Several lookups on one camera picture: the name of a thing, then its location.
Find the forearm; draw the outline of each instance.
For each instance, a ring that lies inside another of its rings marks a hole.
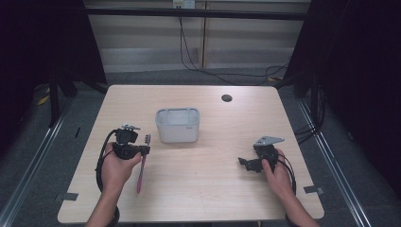
[[[106,226],[113,220],[122,188],[104,189],[86,226]]]
[[[287,216],[291,222],[298,226],[319,226],[318,222],[307,213],[301,202],[293,194],[280,197]]]

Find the gripper camera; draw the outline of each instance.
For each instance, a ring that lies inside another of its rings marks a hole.
[[[238,158],[238,161],[241,165],[245,166],[248,171],[261,172],[263,169],[262,160],[266,159],[269,162],[271,171],[274,172],[275,166],[277,165],[278,152],[273,144],[283,141],[283,138],[262,136],[253,143],[253,149],[258,158],[253,160]]]
[[[113,144],[113,151],[118,158],[129,160],[135,156],[138,152],[142,156],[149,154],[150,152],[150,135],[146,135],[145,143],[146,146],[135,146],[138,133],[134,130],[140,130],[129,124],[123,124],[120,129],[117,130],[115,134],[115,143]]]

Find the hand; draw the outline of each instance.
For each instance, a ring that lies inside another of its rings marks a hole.
[[[277,148],[279,153],[278,159],[283,163],[286,161],[282,150]],[[297,226],[315,227],[319,226],[305,210],[301,202],[295,197],[292,192],[291,181],[287,169],[281,163],[277,163],[274,173],[271,172],[269,162],[262,160],[262,166],[266,173],[269,187],[273,193],[280,199],[289,220]]]
[[[286,160],[283,157],[284,156],[283,151],[277,148],[277,152],[279,153],[278,159],[283,163],[285,163]],[[291,194],[293,195],[288,171],[283,166],[283,164],[277,162],[277,165],[274,169],[274,173],[271,172],[271,168],[267,160],[262,160],[262,166],[263,169],[265,170],[266,179],[268,180],[269,187],[276,196],[282,198]]]
[[[122,160],[112,150],[113,143],[108,143],[104,152],[107,156],[101,170],[103,190],[123,188],[132,174],[133,167],[141,162],[139,152],[132,159]]]
[[[122,160],[115,155],[113,143],[108,143],[104,152],[101,169],[103,191],[86,226],[106,226],[113,220],[113,214],[125,182],[130,178],[132,169],[141,162],[141,153],[132,159]]]

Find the white plastic bin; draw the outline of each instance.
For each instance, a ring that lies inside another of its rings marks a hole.
[[[169,108],[156,113],[156,126],[164,143],[198,140],[201,115],[196,108]]]

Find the wall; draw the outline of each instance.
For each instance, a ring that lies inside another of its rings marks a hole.
[[[86,6],[172,8],[172,0],[87,0]],[[196,9],[307,12],[309,1],[196,1]],[[90,15],[106,73],[183,69],[175,17]],[[199,68],[267,67],[288,62],[303,22],[183,18],[192,62]],[[182,41],[183,61],[191,66]]]

